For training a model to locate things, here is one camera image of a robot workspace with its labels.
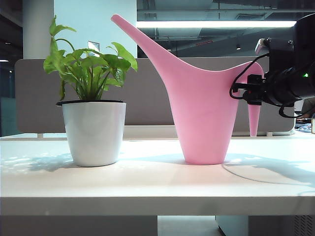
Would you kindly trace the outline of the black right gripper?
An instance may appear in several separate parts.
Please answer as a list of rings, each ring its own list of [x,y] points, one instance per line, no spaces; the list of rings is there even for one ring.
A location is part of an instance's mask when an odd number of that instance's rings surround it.
[[[249,105],[261,105],[264,102],[274,106],[294,106],[296,96],[293,95],[289,85],[289,79],[294,72],[294,66],[289,68],[270,67],[269,71],[265,73],[266,82],[263,85],[262,98],[258,92],[252,90],[246,90],[242,98]],[[250,74],[247,76],[248,85],[261,85],[263,82],[262,75]]]

